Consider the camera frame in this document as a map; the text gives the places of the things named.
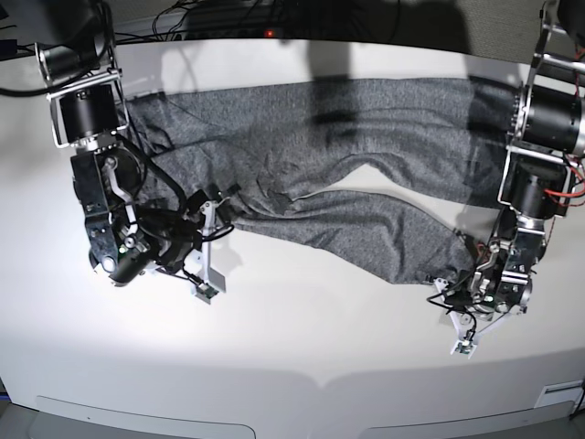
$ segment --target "gray fabric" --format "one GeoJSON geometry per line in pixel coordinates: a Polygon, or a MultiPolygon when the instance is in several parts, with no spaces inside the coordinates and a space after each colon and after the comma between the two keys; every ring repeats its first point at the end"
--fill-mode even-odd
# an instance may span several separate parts
{"type": "MultiPolygon", "coordinates": [[[[363,164],[437,198],[496,207],[513,91],[484,80],[324,80],[129,103],[144,149],[185,188],[242,187],[236,226],[332,252],[394,284],[453,278],[463,242],[399,199],[311,195],[363,164]]],[[[148,178],[141,201],[173,207],[148,178]]]]}

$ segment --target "white tabletop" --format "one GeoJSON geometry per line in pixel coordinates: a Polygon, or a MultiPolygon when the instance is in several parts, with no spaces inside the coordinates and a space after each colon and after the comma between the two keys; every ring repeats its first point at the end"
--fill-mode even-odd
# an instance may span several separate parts
{"type": "MultiPolygon", "coordinates": [[[[418,48],[307,41],[118,52],[129,95],[340,74],[518,84],[527,68],[418,48]]],[[[0,65],[2,86],[39,81],[33,59],[0,65]]],[[[373,426],[529,409],[542,386],[582,378],[583,209],[557,221],[528,314],[485,337],[468,361],[449,355],[454,332],[425,303],[429,287],[387,284],[328,252],[243,231],[214,243],[229,291],[212,306],[163,276],[123,289],[100,282],[88,263],[69,155],[53,147],[44,98],[0,99],[0,376],[17,404],[37,408],[38,397],[47,397],[245,424],[259,439],[343,439],[373,426]]],[[[413,193],[366,166],[335,187],[404,198],[484,238],[497,213],[413,193]]]]}

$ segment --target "silver bracket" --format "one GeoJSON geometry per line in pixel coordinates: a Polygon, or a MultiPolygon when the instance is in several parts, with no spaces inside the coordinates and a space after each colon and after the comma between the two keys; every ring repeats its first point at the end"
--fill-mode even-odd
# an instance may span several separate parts
{"type": "MultiPolygon", "coordinates": [[[[447,282],[445,279],[435,279],[434,286],[437,290],[437,293],[442,293],[449,286],[449,282],[447,282]]],[[[449,317],[451,318],[453,327],[455,328],[455,333],[457,334],[457,340],[455,340],[455,343],[451,349],[451,355],[457,352],[459,354],[466,355],[467,358],[470,359],[473,353],[477,350],[477,346],[479,345],[482,337],[492,332],[494,329],[500,327],[508,318],[510,318],[512,314],[513,313],[503,314],[494,322],[484,327],[482,330],[475,332],[475,335],[470,339],[467,334],[471,328],[471,319],[469,322],[467,322],[465,318],[468,315],[457,313],[455,311],[450,312],[449,317]]]]}
{"type": "MultiPolygon", "coordinates": [[[[216,208],[218,206],[219,203],[216,201],[207,201],[201,208],[201,212],[205,215],[205,226],[201,231],[204,239],[216,230],[216,208]]],[[[191,294],[209,304],[212,297],[218,293],[226,292],[226,278],[211,268],[211,242],[203,242],[201,252],[193,250],[191,254],[202,266],[197,277],[203,280],[202,284],[193,285],[191,294]]]]}
{"type": "Polygon", "coordinates": [[[138,231],[138,221],[136,220],[136,211],[134,210],[134,200],[132,195],[123,190],[118,184],[118,178],[116,177],[116,168],[118,167],[118,161],[115,157],[106,158],[105,168],[106,175],[110,180],[110,186],[112,192],[116,194],[123,202],[126,209],[126,215],[128,216],[128,222],[130,228],[128,229],[129,235],[134,235],[138,231]]]}
{"type": "Polygon", "coordinates": [[[118,94],[118,99],[122,103],[122,108],[124,112],[124,118],[120,126],[115,129],[115,133],[121,133],[129,125],[129,117],[128,117],[128,109],[126,108],[126,100],[123,96],[122,91],[122,71],[119,69],[108,69],[103,73],[99,73],[93,76],[89,76],[80,80],[73,82],[72,84],[63,87],[59,91],[55,91],[54,93],[47,94],[47,100],[50,106],[50,113],[51,113],[51,123],[52,123],[52,131],[53,131],[53,140],[55,141],[55,146],[57,148],[66,148],[68,146],[75,146],[77,143],[69,143],[63,139],[61,136],[61,130],[59,128],[59,100],[70,93],[75,91],[79,91],[81,89],[85,89],[87,87],[93,87],[95,85],[102,85],[106,83],[114,83],[117,84],[117,87],[114,87],[116,93],[118,94]]]}

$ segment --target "wire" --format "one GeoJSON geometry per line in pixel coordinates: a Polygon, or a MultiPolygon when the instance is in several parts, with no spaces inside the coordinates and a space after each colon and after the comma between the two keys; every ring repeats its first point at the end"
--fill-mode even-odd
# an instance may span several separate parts
{"type": "Polygon", "coordinates": [[[192,0],[192,1],[187,1],[187,0],[178,0],[174,5],[172,5],[171,7],[168,7],[167,9],[165,9],[162,12],[159,12],[156,17],[153,20],[153,24],[151,26],[152,30],[153,30],[153,34],[154,37],[156,38],[157,41],[163,41],[163,39],[161,37],[159,37],[158,31],[156,29],[156,23],[158,23],[158,20],[161,16],[163,16],[164,14],[168,14],[169,12],[174,11],[175,9],[185,9],[187,12],[190,10],[189,8],[187,8],[187,5],[194,5],[197,2],[197,0],[192,0]]]}
{"type": "Polygon", "coordinates": [[[548,238],[547,238],[547,245],[550,244],[550,238],[552,238],[552,232],[555,229],[555,223],[557,222],[557,217],[554,217],[552,219],[552,225],[550,226],[550,232],[548,233],[548,238]]]}
{"type": "MultiPolygon", "coordinates": [[[[580,174],[580,172],[573,166],[569,167],[570,171],[575,174],[578,178],[578,180],[582,180],[583,176],[580,174]]],[[[566,192],[557,192],[556,190],[551,190],[551,189],[545,189],[545,193],[548,195],[554,195],[556,197],[563,197],[563,198],[579,198],[585,195],[585,187],[580,191],[580,192],[576,192],[576,193],[566,193],[566,192]]]]}
{"type": "Polygon", "coordinates": [[[181,279],[182,281],[188,281],[188,280],[189,280],[189,278],[188,278],[188,277],[185,277],[185,276],[179,276],[178,274],[173,274],[173,273],[167,273],[166,271],[164,271],[164,270],[162,270],[162,269],[160,269],[160,268],[159,268],[158,270],[156,270],[156,271],[157,271],[158,273],[160,273],[160,274],[164,274],[164,275],[166,275],[166,276],[171,276],[171,277],[174,277],[174,278],[176,278],[176,279],[181,279]]]}
{"type": "Polygon", "coordinates": [[[155,38],[152,38],[152,36],[148,36],[148,35],[135,35],[135,34],[126,34],[125,32],[116,32],[116,35],[121,35],[123,37],[132,37],[131,39],[143,39],[144,41],[158,41],[155,38]]]}
{"type": "Polygon", "coordinates": [[[569,416],[569,420],[570,421],[572,421],[573,419],[575,419],[580,414],[585,413],[585,409],[579,409],[579,407],[581,405],[583,405],[583,401],[585,401],[585,381],[583,381],[583,384],[581,385],[581,388],[583,389],[583,393],[581,394],[581,397],[580,397],[580,400],[579,400],[579,404],[577,404],[577,408],[575,409],[575,412],[573,412],[569,416]]]}
{"type": "Polygon", "coordinates": [[[183,25],[183,22],[185,21],[186,16],[188,16],[189,12],[191,12],[195,8],[197,1],[198,0],[195,0],[194,2],[190,3],[190,5],[194,5],[194,6],[192,8],[187,8],[185,13],[183,14],[181,19],[179,20],[179,22],[168,30],[168,33],[165,37],[165,41],[168,41],[169,37],[171,37],[171,35],[176,34],[176,31],[181,28],[181,26],[183,25]]]}
{"type": "Polygon", "coordinates": [[[392,28],[392,34],[390,35],[390,38],[388,39],[388,44],[392,44],[392,41],[394,41],[394,38],[396,37],[396,34],[398,33],[399,24],[400,24],[400,10],[401,9],[402,9],[401,0],[396,0],[396,15],[394,17],[394,27],[392,28]]]}
{"type": "Polygon", "coordinates": [[[252,5],[250,7],[250,9],[248,9],[248,11],[246,12],[246,14],[239,20],[238,24],[236,26],[234,26],[232,29],[226,31],[223,36],[227,37],[229,35],[229,33],[234,30],[234,29],[238,29],[239,27],[241,27],[241,25],[244,23],[244,21],[246,21],[246,19],[250,16],[250,14],[253,12],[253,10],[256,8],[256,6],[258,6],[260,4],[261,0],[256,0],[254,2],[254,5],[252,5]]]}
{"type": "Polygon", "coordinates": [[[28,53],[32,53],[32,54],[34,54],[34,53],[35,53],[35,51],[34,51],[33,49],[31,49],[31,48],[28,48],[27,46],[16,46],[16,48],[17,48],[18,50],[22,50],[22,51],[24,51],[24,52],[28,52],[28,53]]]}
{"type": "Polygon", "coordinates": [[[473,339],[473,336],[475,335],[475,332],[477,331],[477,318],[475,318],[473,313],[470,313],[466,309],[455,309],[454,306],[447,306],[447,305],[443,305],[443,304],[438,304],[437,302],[434,302],[432,300],[434,297],[438,297],[439,295],[443,295],[443,293],[439,293],[438,295],[435,295],[432,297],[427,297],[427,302],[429,302],[431,305],[438,306],[439,308],[446,309],[447,314],[454,311],[456,313],[465,314],[465,315],[468,315],[469,317],[471,317],[472,321],[473,321],[472,328],[470,329],[470,341],[471,341],[471,339],[473,339]]]}
{"type": "Polygon", "coordinates": [[[99,5],[101,5],[101,7],[102,7],[101,20],[103,23],[103,28],[104,28],[103,35],[104,35],[105,40],[104,40],[104,44],[103,44],[103,47],[101,48],[100,53],[96,57],[95,61],[90,64],[89,67],[85,68],[81,73],[69,78],[68,80],[64,80],[63,82],[61,82],[59,84],[51,85],[51,86],[46,87],[44,89],[10,90],[10,89],[0,88],[0,96],[8,96],[10,98],[32,98],[35,96],[40,96],[43,94],[52,93],[54,91],[60,90],[61,88],[65,87],[66,85],[72,84],[76,80],[80,80],[85,75],[90,73],[93,70],[94,63],[99,62],[103,58],[103,56],[106,54],[106,52],[108,51],[108,49],[110,47],[110,42],[111,42],[109,29],[110,29],[110,23],[112,22],[112,10],[110,9],[110,6],[105,2],[100,2],[99,5]]]}
{"type": "Polygon", "coordinates": [[[228,236],[232,231],[234,231],[235,226],[233,224],[229,224],[227,226],[222,227],[221,229],[217,229],[213,233],[208,236],[203,237],[203,242],[213,242],[220,240],[221,238],[225,238],[228,236]]]}
{"type": "Polygon", "coordinates": [[[116,138],[123,143],[124,147],[130,152],[130,154],[136,156],[141,162],[143,162],[144,165],[150,171],[152,171],[155,176],[163,180],[165,184],[175,193],[178,200],[178,209],[176,212],[179,215],[183,215],[186,211],[187,203],[185,191],[163,169],[155,164],[149,156],[141,151],[138,146],[133,144],[130,140],[121,134],[116,134],[116,138]]]}
{"type": "Polygon", "coordinates": [[[193,240],[187,240],[187,239],[180,239],[180,238],[175,238],[175,237],[171,237],[171,236],[165,236],[161,233],[157,233],[155,231],[150,230],[148,227],[144,226],[144,218],[140,218],[140,230],[142,230],[144,233],[146,233],[148,236],[152,236],[153,238],[157,238],[158,240],[162,240],[162,241],[167,241],[167,242],[172,242],[175,244],[195,244],[196,242],[193,240]]]}

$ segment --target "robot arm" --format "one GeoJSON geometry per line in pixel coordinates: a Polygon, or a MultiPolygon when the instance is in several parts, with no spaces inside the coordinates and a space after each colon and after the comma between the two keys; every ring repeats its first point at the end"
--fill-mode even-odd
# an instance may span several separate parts
{"type": "Polygon", "coordinates": [[[105,272],[117,286],[127,285],[146,269],[174,276],[183,272],[180,277],[193,284],[193,294],[206,301],[225,291],[223,276],[210,267],[209,244],[233,229],[226,201],[235,189],[222,194],[212,188],[208,194],[199,191],[187,198],[124,135],[132,123],[122,93],[108,4],[102,0],[2,0],[2,4],[37,40],[37,61],[47,87],[0,90],[0,94],[47,95],[55,144],[76,151],[71,158],[74,187],[85,215],[94,269],[105,272]],[[174,191],[175,210],[136,203],[147,172],[174,191]],[[185,269],[191,253],[201,261],[197,274],[185,269]]]}
{"type": "Polygon", "coordinates": [[[579,84],[585,64],[548,53],[547,45],[553,34],[585,44],[585,2],[548,0],[541,25],[526,84],[516,97],[498,194],[499,218],[475,269],[452,286],[435,280],[438,293],[430,298],[433,303],[440,297],[442,306],[454,312],[458,340],[453,351],[469,356],[484,333],[477,330],[478,319],[492,322],[485,327],[491,330],[496,321],[500,325],[511,314],[527,311],[532,269],[544,258],[548,245],[545,223],[565,217],[571,200],[585,192],[576,189],[585,175],[583,100],[578,94],[535,84],[538,76],[579,84]],[[557,7],[560,25],[553,22],[557,7]]]}

